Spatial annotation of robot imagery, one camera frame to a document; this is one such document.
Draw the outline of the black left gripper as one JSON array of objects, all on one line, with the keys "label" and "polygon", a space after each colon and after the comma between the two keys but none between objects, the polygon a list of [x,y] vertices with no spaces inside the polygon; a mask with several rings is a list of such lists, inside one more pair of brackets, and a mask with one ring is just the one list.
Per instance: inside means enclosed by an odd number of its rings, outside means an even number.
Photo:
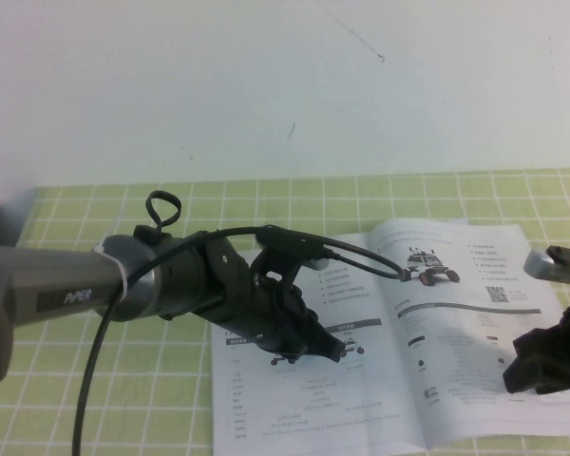
[{"label": "black left gripper", "polygon": [[346,344],[321,325],[295,286],[303,264],[323,257],[324,243],[297,236],[262,236],[260,243],[252,263],[225,238],[200,249],[212,300],[193,313],[266,352],[338,363]]}]

